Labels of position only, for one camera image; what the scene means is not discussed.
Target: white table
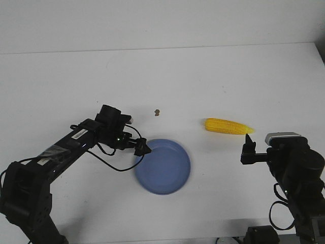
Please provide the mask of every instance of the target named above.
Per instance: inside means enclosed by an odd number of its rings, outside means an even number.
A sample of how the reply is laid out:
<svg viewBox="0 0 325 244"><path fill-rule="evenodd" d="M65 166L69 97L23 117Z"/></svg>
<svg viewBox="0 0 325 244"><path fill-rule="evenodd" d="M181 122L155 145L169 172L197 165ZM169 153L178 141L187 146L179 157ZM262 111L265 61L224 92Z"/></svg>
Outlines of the white table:
<svg viewBox="0 0 325 244"><path fill-rule="evenodd" d="M312 43L0 55L0 167L38 155L108 104L132 115L149 140L183 145L190 178L158 196L133 172L84 155L51 185L51 216L71 243L244 235L269 223L275 179L265 163L240 163L244 136L205 131L203 120L255 128L261 153L267 133L294 131L324 156L324 78ZM132 150L108 160L129 166ZM291 222L286 209L273 216ZM1 243L26 241L5 216L0 229Z"/></svg>

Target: label sticker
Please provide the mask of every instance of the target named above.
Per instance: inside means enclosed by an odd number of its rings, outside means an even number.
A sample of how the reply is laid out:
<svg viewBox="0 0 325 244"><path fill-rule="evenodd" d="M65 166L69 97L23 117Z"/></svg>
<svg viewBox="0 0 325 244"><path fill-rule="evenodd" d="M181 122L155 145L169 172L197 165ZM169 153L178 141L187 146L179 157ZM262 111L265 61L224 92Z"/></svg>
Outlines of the label sticker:
<svg viewBox="0 0 325 244"><path fill-rule="evenodd" d="M81 131L77 132L74 136L72 136L72 139L79 139L80 137L82 137L84 134L86 134L88 131L85 129L82 129Z"/></svg>
<svg viewBox="0 0 325 244"><path fill-rule="evenodd" d="M41 160L39 160L37 163L39 164L39 165L45 165L47 162L49 162L50 161L50 159L41 159Z"/></svg>

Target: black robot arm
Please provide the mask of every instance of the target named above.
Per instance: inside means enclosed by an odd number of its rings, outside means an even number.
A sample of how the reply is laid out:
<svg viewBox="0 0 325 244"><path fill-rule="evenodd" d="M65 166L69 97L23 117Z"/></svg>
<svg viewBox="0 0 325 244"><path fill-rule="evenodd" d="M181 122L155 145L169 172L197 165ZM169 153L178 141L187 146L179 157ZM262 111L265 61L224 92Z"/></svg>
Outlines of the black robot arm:
<svg viewBox="0 0 325 244"><path fill-rule="evenodd" d="M10 223L19 226L33 244L68 244L59 234L50 212L50 184L79 157L98 143L113 149L135 148L135 155L150 153L145 138L132 139L124 132L131 116L103 105L95 120L86 119L72 132L27 164L13 162L6 170L0 197L0 212Z"/></svg>
<svg viewBox="0 0 325 244"><path fill-rule="evenodd" d="M320 179L324 158L310 149L305 137L296 133L271 133L266 154L256 154L249 135L243 146L241 162L267 162L272 175L287 197L301 244L325 244L324 182Z"/></svg>

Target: white wall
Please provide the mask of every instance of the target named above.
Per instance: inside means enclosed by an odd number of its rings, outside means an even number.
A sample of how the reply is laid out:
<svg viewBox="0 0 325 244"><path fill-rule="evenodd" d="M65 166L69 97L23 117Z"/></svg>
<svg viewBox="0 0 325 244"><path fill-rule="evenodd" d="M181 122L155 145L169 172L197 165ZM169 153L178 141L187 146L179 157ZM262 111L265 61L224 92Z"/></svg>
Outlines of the white wall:
<svg viewBox="0 0 325 244"><path fill-rule="evenodd" d="M0 2L0 53L314 42L324 0Z"/></svg>

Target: yellow corn cob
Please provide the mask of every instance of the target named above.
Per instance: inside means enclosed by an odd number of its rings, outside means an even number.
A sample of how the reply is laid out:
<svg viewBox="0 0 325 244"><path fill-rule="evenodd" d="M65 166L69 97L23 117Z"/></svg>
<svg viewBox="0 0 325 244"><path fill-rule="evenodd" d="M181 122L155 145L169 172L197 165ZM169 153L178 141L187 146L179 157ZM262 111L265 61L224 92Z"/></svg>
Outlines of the yellow corn cob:
<svg viewBox="0 0 325 244"><path fill-rule="evenodd" d="M254 129L229 120L218 119L218 118L208 118L205 120L205 129L208 131L244 135L254 132Z"/></svg>

